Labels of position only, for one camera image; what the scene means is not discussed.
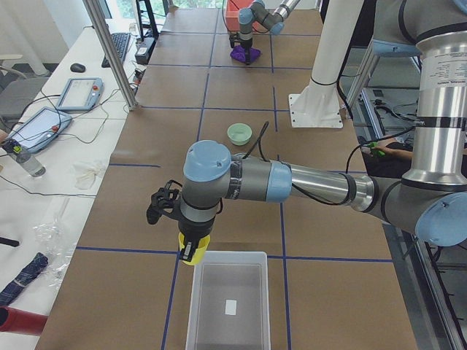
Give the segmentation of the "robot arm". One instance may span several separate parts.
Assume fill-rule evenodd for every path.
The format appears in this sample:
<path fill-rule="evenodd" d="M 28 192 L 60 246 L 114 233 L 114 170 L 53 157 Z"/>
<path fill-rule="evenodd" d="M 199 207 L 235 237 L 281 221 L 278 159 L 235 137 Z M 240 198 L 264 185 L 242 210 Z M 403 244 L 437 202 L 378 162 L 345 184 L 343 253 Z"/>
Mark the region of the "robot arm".
<path fill-rule="evenodd" d="M 409 170 L 398 180 L 358 178 L 232 155 L 216 141 L 198 141 L 188 150 L 174 208 L 185 263 L 202 258 L 201 240 L 209 237 L 222 199 L 283 202 L 302 195 L 349 205 L 437 246 L 465 240 L 466 3 L 383 1 L 374 33 L 385 42 L 414 45 L 422 54 Z"/>
<path fill-rule="evenodd" d="M 229 36 L 231 57 L 250 65 L 260 52 L 252 49 L 253 24 L 259 23 L 267 32 L 278 35 L 284 28 L 284 22 L 295 9 L 300 0 L 282 1 L 273 13 L 265 8 L 263 1 L 253 1 L 238 13 L 239 31 Z"/>

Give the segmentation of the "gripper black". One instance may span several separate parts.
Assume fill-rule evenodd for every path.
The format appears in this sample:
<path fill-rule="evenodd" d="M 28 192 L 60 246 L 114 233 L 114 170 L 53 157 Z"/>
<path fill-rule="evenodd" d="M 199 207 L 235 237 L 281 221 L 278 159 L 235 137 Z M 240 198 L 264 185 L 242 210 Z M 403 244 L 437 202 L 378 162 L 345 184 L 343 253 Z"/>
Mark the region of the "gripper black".
<path fill-rule="evenodd" d="M 184 238 L 179 239 L 181 261 L 199 261 L 199 240 L 212 232 L 215 219 L 206 222 L 194 222 L 189 219 L 181 219 L 178 228 Z"/>
<path fill-rule="evenodd" d="M 252 47 L 252 39 L 248 40 L 240 40 L 240 45 L 244 48 L 244 59 L 245 59 L 245 64 L 250 65 L 251 64 L 251 47 Z"/>

